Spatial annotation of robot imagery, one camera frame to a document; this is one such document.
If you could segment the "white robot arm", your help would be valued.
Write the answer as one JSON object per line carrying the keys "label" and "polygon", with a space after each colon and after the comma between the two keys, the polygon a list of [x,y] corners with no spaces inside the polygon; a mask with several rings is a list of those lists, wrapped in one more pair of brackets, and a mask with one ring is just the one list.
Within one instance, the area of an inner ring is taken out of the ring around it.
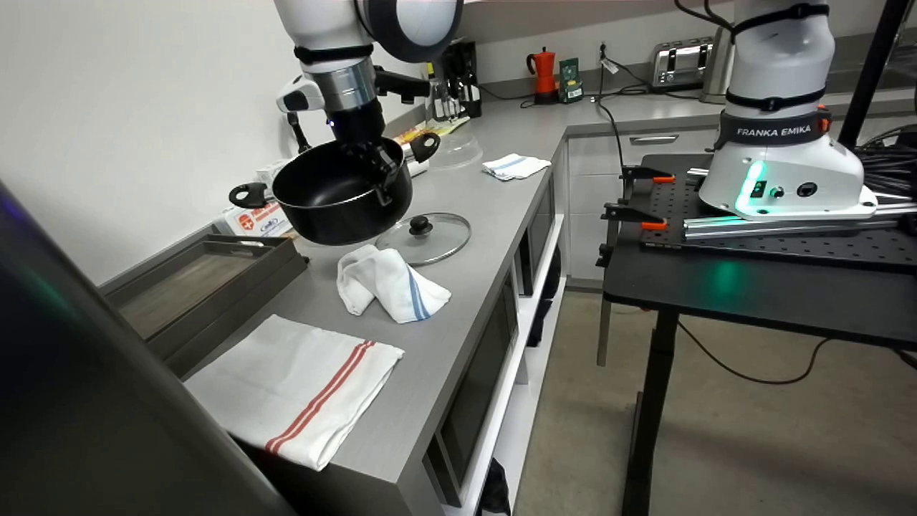
{"label": "white robot arm", "polygon": [[[425,64],[453,41],[463,0],[271,0],[339,141],[378,141],[373,48]],[[835,58],[829,0],[737,0],[720,143],[698,197],[740,219],[868,219],[862,160],[819,105]]]}

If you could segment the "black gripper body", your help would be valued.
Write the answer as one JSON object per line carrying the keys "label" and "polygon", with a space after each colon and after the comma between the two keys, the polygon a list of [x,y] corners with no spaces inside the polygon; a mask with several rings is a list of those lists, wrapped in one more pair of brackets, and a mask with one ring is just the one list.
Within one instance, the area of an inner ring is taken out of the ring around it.
{"label": "black gripper body", "polygon": [[382,115],[382,103],[369,100],[365,105],[355,108],[340,108],[333,105],[327,113],[330,128],[339,141],[343,143],[366,143],[366,141],[378,141],[383,133],[383,115]]}

